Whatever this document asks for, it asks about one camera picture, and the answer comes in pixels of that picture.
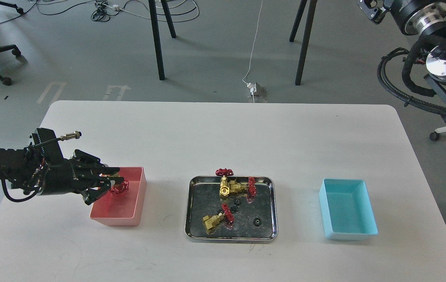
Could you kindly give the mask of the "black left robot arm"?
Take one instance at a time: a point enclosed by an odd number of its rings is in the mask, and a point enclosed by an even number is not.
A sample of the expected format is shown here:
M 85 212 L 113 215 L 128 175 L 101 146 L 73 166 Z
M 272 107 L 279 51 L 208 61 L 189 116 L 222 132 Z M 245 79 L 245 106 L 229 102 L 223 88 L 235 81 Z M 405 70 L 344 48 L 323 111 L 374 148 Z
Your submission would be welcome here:
M 38 128 L 29 146 L 0 148 L 0 181 L 6 198 L 20 203 L 36 195 L 73 193 L 90 205 L 115 188 L 126 190 L 128 182 L 119 175 L 118 167 L 108 167 L 81 150 L 75 150 L 70 159 L 63 157 L 59 141 L 81 135 L 75 131 L 57 137 L 53 130 Z

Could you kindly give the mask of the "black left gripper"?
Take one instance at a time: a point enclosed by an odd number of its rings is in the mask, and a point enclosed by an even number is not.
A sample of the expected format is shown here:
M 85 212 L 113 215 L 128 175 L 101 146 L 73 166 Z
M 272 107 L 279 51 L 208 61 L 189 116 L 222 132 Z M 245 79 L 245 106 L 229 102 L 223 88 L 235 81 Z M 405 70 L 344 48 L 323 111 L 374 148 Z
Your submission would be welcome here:
M 90 205 L 114 187 L 122 184 L 119 167 L 104 166 L 100 159 L 81 150 L 75 150 L 70 159 L 51 164 L 46 173 L 43 195 L 80 194 Z

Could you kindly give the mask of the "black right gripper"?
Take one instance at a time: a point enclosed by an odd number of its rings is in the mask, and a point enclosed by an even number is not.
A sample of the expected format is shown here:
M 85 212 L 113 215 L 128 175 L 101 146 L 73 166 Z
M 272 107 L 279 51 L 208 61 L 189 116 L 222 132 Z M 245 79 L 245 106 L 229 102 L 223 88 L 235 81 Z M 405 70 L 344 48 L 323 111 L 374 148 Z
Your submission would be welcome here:
M 430 34 L 446 16 L 446 0 L 358 0 L 357 4 L 374 24 L 380 24 L 389 11 L 406 36 Z

